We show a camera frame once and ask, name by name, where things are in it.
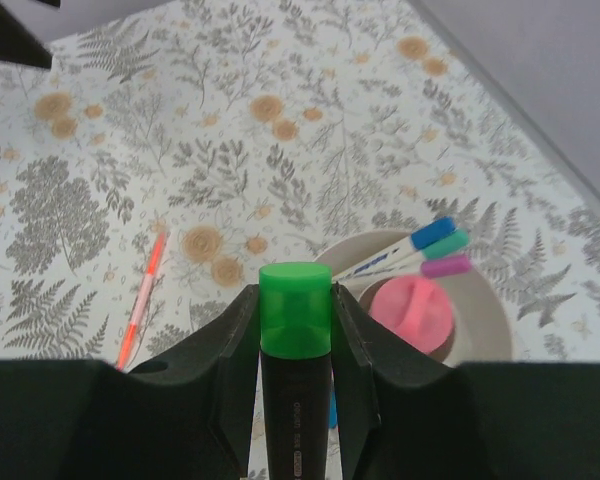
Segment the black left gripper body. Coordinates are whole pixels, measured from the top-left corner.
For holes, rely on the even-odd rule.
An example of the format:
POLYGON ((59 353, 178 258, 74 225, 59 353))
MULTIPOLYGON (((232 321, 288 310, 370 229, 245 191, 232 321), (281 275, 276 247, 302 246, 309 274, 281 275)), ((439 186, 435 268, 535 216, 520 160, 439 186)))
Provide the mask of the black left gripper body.
POLYGON ((52 61, 44 44, 0 2, 0 63, 50 69, 52 61))

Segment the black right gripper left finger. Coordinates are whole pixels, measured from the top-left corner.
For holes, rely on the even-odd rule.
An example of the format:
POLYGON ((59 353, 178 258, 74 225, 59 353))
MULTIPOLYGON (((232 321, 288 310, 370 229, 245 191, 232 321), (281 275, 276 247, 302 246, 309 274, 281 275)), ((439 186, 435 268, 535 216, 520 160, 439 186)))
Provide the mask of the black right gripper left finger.
POLYGON ((259 352, 258 289, 130 376, 144 400, 137 475, 245 475, 259 352))

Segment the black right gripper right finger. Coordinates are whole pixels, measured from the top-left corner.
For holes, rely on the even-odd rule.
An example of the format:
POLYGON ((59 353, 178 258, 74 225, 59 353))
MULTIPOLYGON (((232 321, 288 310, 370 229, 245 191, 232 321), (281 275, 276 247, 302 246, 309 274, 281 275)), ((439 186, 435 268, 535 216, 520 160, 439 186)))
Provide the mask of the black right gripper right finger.
POLYGON ((332 365, 346 479, 441 479, 449 473, 450 368, 373 320, 342 285, 332 290, 332 365))

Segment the pink capped glue bottle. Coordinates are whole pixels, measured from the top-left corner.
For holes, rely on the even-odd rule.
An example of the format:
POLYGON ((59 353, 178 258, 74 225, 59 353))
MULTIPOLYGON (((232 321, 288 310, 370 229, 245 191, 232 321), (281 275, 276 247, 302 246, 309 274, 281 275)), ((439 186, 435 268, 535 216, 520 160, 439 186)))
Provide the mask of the pink capped glue bottle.
POLYGON ((453 305, 434 280, 418 275, 382 279, 359 303, 372 319, 430 358, 444 362, 455 339, 453 305))

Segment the black highlighter green cap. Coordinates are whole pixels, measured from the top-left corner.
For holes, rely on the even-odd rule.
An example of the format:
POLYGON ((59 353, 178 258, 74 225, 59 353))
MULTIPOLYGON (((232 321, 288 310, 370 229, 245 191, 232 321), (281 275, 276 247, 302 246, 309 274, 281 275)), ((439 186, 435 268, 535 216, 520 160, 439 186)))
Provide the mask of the black highlighter green cap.
POLYGON ((331 269, 259 271, 260 363, 271 479, 324 479, 331 399, 331 269))

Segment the white marker purple cap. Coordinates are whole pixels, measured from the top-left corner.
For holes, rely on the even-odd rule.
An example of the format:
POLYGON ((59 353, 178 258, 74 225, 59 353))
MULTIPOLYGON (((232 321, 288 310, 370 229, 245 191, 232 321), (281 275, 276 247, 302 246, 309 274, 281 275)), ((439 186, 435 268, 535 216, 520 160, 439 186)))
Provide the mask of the white marker purple cap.
POLYGON ((471 269, 468 256, 457 254, 423 262, 420 266, 420 274, 427 278, 440 278, 464 274, 471 269))

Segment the orange pink pen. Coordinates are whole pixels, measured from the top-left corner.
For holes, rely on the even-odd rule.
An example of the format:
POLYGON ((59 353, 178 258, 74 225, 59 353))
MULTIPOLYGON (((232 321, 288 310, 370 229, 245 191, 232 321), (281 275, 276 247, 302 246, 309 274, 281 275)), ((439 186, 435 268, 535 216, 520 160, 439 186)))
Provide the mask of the orange pink pen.
POLYGON ((123 370, 129 360, 137 330, 139 329, 141 321, 144 317, 146 304, 150 298, 151 291, 155 283, 155 278, 159 270, 161 258, 165 249, 166 239, 167 233, 165 230, 160 231, 156 237, 144 277, 136 295, 127 328, 121 341, 120 351, 116 361, 116 368, 119 370, 123 370))

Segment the white marker teal cap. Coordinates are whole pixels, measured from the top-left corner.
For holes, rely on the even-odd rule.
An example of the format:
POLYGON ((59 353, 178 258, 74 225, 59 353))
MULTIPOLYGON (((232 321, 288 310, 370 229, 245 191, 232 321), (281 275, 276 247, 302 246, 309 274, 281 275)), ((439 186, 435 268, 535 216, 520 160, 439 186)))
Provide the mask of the white marker teal cap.
POLYGON ((454 254, 468 243, 469 236, 465 230, 447 227, 423 228, 336 274, 334 279, 349 280, 363 274, 379 273, 391 267, 420 266, 427 260, 454 254))

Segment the black highlighter blue cap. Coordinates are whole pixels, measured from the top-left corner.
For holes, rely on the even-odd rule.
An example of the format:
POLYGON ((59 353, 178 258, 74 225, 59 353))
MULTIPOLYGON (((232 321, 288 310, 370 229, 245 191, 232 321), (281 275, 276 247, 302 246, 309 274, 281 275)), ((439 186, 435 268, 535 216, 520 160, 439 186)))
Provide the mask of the black highlighter blue cap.
POLYGON ((338 424, 337 406, 335 398, 335 390, 331 389, 330 404, 329 404, 329 428, 335 429, 338 424))

